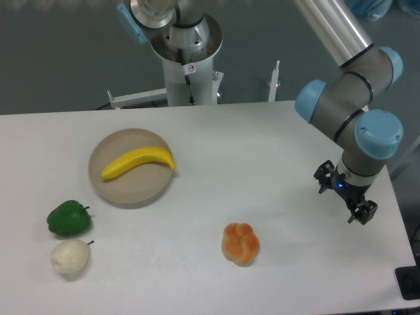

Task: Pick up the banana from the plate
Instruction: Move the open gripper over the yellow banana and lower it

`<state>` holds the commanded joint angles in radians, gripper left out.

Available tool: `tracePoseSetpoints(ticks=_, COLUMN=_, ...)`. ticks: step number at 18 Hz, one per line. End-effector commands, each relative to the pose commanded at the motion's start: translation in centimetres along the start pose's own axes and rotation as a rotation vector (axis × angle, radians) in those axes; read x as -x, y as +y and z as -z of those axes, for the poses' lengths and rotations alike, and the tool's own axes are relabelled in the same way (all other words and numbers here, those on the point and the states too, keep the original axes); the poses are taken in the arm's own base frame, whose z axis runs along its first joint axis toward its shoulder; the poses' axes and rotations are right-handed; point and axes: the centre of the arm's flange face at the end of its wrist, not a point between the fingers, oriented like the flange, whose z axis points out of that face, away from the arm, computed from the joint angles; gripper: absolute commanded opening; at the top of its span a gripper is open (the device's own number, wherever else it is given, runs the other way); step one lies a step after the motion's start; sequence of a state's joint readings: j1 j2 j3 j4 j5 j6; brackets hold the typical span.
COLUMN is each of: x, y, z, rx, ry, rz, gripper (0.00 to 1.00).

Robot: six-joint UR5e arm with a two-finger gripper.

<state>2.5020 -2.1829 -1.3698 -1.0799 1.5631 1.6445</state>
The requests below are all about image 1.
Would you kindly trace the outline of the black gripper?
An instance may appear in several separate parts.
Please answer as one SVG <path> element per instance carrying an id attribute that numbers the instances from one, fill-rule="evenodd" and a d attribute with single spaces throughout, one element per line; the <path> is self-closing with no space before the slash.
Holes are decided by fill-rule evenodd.
<path id="1" fill-rule="evenodd" d="M 320 186 L 319 194 L 334 189 L 344 199 L 351 213 L 348 223 L 358 221 L 365 225 L 373 218 L 377 204 L 365 198 L 368 188 L 373 183 L 373 177 L 357 175 L 344 163 L 334 166 L 330 160 L 327 160 L 317 168 L 314 178 Z"/>

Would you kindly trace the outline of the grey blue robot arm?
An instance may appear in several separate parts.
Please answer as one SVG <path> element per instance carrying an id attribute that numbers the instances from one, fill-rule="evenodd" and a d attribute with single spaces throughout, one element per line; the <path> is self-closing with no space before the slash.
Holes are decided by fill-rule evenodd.
<path id="1" fill-rule="evenodd" d="M 321 164 L 314 177 L 321 191 L 345 201 L 350 221 L 365 224 L 377 210 L 365 194 L 397 151 L 403 127 L 394 114 L 364 107 L 400 77 L 402 59 L 376 47 L 345 2 L 296 6 L 342 70 L 333 83 L 311 81 L 295 99 L 296 112 L 343 149 L 337 164 Z M 201 1 L 120 1 L 116 12 L 132 39 L 161 58 L 170 106 L 217 103 L 213 58 L 222 32 Z"/>

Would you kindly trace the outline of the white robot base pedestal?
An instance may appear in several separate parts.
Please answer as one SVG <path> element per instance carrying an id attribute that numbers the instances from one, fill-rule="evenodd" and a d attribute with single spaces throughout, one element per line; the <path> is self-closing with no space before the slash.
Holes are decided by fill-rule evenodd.
<path id="1" fill-rule="evenodd" d="M 217 103 L 222 74 L 213 59 L 222 47 L 222 30 L 210 15 L 191 28 L 169 27 L 151 42 L 163 66 L 169 106 Z"/>

